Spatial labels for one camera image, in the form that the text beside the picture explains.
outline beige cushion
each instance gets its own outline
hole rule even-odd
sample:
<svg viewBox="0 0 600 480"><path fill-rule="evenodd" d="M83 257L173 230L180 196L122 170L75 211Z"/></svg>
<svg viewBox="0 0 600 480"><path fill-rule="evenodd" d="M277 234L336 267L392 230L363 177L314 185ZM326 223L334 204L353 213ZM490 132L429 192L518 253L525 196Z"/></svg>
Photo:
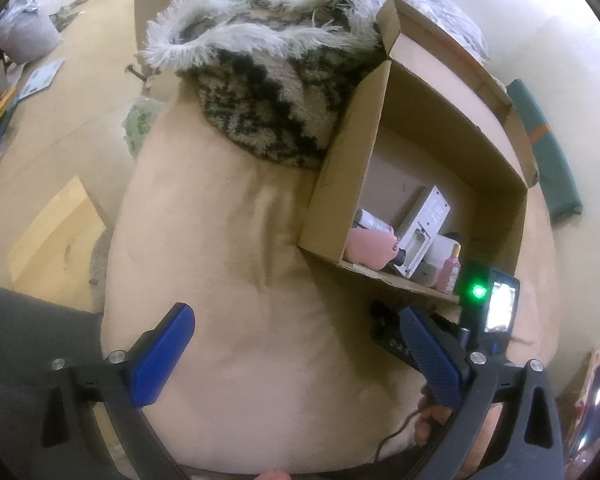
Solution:
<svg viewBox="0 0 600 480"><path fill-rule="evenodd" d="M189 303L195 336L144 410L176 460L253 474L369 462L415 409L424 380L371 341L376 284L296 247L316 174L238 148L204 120L195 95L183 85L139 155L110 249L103 352L129 348L173 303ZM517 360L548 360L557 336L538 192L517 273ZM410 439L405 431L384 451Z"/></svg>

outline blue handle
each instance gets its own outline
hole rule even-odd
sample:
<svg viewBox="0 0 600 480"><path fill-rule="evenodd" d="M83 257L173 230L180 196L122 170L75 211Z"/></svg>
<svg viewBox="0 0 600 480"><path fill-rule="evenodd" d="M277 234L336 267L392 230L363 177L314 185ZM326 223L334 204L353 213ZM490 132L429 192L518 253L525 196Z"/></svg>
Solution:
<svg viewBox="0 0 600 480"><path fill-rule="evenodd" d="M158 326L142 334L129 351L129 394L136 408L158 399L195 328L193 309L185 303L177 303Z"/></svg>
<svg viewBox="0 0 600 480"><path fill-rule="evenodd" d="M436 402L457 410L462 404L462 375L429 328L411 308L400 311L400 333Z"/></svg>

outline faux fur trim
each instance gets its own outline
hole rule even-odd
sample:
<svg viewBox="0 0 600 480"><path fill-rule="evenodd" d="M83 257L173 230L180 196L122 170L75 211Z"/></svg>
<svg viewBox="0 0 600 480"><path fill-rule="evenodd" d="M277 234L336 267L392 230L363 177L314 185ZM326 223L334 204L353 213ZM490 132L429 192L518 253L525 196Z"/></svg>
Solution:
<svg viewBox="0 0 600 480"><path fill-rule="evenodd" d="M258 5L288 10L312 10L334 4L335 0L174 0L148 23L147 43L142 55L152 67L160 70L188 70L211 62L218 50L243 52L254 50L272 56L300 57L319 46L340 48L350 52L371 50L378 45L374 21L384 0L347 0L345 7L351 31L341 27L288 27L275 31L256 23L219 23L197 38L178 44L181 31L202 18L213 18Z"/></svg>

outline small screen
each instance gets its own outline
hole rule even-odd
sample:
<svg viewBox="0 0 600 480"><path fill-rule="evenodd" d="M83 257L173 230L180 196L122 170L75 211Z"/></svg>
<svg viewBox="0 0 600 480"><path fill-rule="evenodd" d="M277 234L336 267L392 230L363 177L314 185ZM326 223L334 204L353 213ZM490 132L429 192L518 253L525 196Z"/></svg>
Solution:
<svg viewBox="0 0 600 480"><path fill-rule="evenodd" d="M506 332L511 323L516 289L506 283L493 282L485 332Z"/></svg>

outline silver bolt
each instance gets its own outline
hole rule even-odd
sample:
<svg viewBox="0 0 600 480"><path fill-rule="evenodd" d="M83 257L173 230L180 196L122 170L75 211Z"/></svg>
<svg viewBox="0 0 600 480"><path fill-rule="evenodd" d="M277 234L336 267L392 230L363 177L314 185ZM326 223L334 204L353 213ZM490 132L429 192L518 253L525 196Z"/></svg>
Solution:
<svg viewBox="0 0 600 480"><path fill-rule="evenodd" d="M126 359L126 352L124 350L115 350L109 354L107 359L112 365L117 365Z"/></svg>
<svg viewBox="0 0 600 480"><path fill-rule="evenodd" d="M52 370L62 370L62 368L64 368L64 359L61 357L54 359L54 361L51 363Z"/></svg>
<svg viewBox="0 0 600 480"><path fill-rule="evenodd" d="M475 365L483 365L487 362L487 358L480 352L471 352L469 359L471 359L471 362Z"/></svg>
<svg viewBox="0 0 600 480"><path fill-rule="evenodd" d="M544 365L538 361L538 359L531 359L531 361L529 361L529 368L535 372L541 372L544 370Z"/></svg>

